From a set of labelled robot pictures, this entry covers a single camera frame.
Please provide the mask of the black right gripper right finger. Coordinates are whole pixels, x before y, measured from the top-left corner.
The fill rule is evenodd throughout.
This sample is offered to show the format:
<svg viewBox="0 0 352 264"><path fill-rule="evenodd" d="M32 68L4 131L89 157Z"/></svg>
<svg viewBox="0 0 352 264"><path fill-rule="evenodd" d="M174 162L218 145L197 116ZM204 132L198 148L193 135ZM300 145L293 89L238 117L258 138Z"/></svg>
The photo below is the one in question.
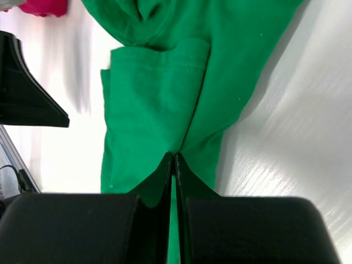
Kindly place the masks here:
<svg viewBox="0 0 352 264"><path fill-rule="evenodd" d="M223 197L175 156L181 263L339 263L314 204L300 197Z"/></svg>

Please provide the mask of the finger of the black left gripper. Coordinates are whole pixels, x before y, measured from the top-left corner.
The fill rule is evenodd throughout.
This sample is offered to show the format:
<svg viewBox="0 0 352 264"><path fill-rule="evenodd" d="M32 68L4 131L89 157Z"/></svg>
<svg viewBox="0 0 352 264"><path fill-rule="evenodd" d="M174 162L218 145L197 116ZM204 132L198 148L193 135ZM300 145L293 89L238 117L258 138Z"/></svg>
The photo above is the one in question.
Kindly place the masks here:
<svg viewBox="0 0 352 264"><path fill-rule="evenodd" d="M69 122L66 111L30 73L21 41L1 31L1 124L67 128Z"/></svg>

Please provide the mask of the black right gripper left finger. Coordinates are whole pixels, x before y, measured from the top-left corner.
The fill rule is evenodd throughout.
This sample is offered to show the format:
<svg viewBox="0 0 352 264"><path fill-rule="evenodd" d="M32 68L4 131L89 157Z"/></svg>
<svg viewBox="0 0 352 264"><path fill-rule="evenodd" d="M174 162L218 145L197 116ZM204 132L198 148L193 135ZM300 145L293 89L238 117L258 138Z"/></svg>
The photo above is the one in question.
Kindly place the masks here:
<svg viewBox="0 0 352 264"><path fill-rule="evenodd" d="M172 155L125 194L22 194L1 208L1 263L166 263Z"/></svg>

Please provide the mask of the green t shirt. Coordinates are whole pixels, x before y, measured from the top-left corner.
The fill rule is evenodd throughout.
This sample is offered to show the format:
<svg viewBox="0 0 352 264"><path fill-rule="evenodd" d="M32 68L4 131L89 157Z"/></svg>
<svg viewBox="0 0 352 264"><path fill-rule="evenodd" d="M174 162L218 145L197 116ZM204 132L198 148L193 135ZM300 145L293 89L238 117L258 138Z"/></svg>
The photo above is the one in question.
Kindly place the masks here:
<svg viewBox="0 0 352 264"><path fill-rule="evenodd" d="M209 187L300 1L84 1L118 42L101 71L101 192L125 193L180 152Z"/></svg>

